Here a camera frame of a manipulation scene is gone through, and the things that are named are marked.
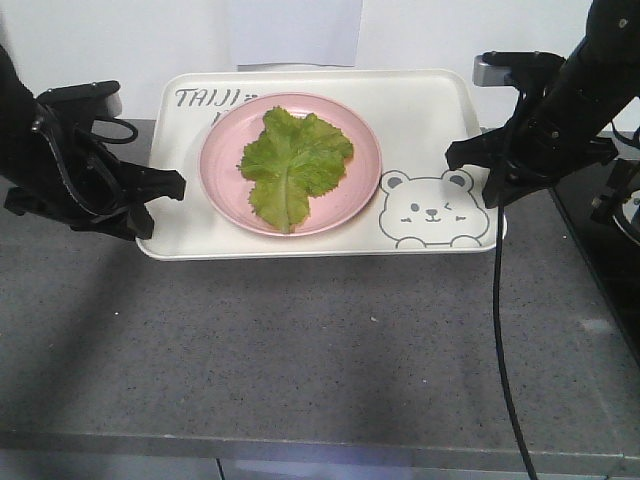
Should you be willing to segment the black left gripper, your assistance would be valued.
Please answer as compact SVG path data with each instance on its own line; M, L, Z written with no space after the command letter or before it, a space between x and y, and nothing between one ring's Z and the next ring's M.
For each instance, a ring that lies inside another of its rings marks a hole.
M104 149L11 154L3 159L3 175L14 184L4 201L11 213L124 240L150 239L154 220L146 203L161 197L182 201L186 189L176 170L121 162Z

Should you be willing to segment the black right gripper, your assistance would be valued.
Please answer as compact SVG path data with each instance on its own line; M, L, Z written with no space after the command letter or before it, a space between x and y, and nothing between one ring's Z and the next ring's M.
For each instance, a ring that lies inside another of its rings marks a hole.
M450 170L465 165L496 167L503 155L505 132L490 130L454 141L445 158ZM584 125L558 125L532 119L516 130L504 171L491 170L482 190L487 209L507 206L530 193L555 186L562 178L592 166L606 165L618 154L614 142Z

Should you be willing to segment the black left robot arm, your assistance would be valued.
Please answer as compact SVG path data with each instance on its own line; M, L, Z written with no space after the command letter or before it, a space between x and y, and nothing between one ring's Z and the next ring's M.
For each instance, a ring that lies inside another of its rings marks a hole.
M119 90L109 80L35 96L1 53L1 175L14 185L7 210L128 241L152 236L147 203L183 200L186 181L175 170L121 161L109 151L138 136L119 117Z

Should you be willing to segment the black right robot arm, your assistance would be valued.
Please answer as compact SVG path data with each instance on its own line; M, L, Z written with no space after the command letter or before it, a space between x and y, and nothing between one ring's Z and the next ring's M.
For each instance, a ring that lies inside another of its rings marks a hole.
M487 169L488 208L506 206L617 154L600 132L639 95L639 4L595 1L585 34L568 58L547 52L485 52L475 59L477 86L518 93L503 127L446 151L450 169Z

